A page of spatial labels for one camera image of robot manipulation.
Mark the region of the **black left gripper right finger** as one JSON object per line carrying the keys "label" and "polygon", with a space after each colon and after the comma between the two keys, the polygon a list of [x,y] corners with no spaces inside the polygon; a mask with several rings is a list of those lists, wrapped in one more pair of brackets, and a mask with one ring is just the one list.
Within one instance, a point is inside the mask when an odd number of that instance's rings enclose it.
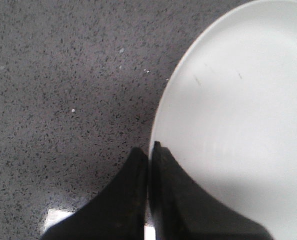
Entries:
{"label": "black left gripper right finger", "polygon": [[264,226],[202,189],[158,141],[151,155],[149,198],[158,240],[272,239]]}

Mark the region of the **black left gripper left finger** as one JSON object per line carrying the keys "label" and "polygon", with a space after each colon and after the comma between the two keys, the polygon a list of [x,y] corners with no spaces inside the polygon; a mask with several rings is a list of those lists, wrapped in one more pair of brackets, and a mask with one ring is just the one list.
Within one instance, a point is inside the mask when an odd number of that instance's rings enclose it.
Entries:
{"label": "black left gripper left finger", "polygon": [[49,228],[44,240],[143,240],[149,159],[133,148],[120,172],[92,201]]}

